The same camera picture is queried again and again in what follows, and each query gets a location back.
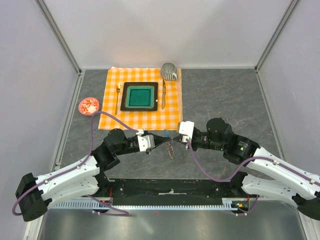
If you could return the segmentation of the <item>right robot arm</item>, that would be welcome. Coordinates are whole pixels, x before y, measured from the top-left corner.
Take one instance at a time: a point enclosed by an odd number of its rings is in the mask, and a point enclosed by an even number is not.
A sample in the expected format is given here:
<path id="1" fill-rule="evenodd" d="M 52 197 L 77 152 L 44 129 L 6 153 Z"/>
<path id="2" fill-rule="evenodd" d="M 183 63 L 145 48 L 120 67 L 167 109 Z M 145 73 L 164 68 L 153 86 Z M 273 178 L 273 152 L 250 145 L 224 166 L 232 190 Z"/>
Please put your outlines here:
<path id="1" fill-rule="evenodd" d="M 198 130 L 192 121 L 181 121 L 177 133 L 202 173 L 214 182 L 229 183 L 233 196 L 273 198 L 296 207 L 311 219 L 320 219 L 318 174 L 295 167 L 253 140 L 235 134 L 222 118 L 210 119 L 205 132 Z M 225 159 L 237 165 L 236 170 L 227 178 L 211 176 L 200 165 L 195 155 L 197 149 L 222 151 Z"/>

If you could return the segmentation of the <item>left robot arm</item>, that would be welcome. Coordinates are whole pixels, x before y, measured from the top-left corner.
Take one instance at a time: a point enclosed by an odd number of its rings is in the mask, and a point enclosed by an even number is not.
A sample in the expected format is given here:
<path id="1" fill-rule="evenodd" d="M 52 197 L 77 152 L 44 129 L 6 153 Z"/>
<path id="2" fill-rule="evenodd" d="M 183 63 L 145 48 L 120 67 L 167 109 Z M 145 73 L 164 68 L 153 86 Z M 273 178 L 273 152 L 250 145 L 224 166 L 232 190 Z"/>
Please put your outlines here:
<path id="1" fill-rule="evenodd" d="M 22 216 L 25 222 L 33 221 L 44 215 L 53 206 L 87 195 L 106 196 L 110 182 L 105 172 L 120 163 L 119 156 L 145 152 L 170 141 L 147 130 L 140 130 L 135 136 L 126 137 L 123 130 L 111 130 L 96 149 L 77 162 L 54 172 L 34 176 L 25 174 L 17 187 L 17 202 L 12 212 Z"/>

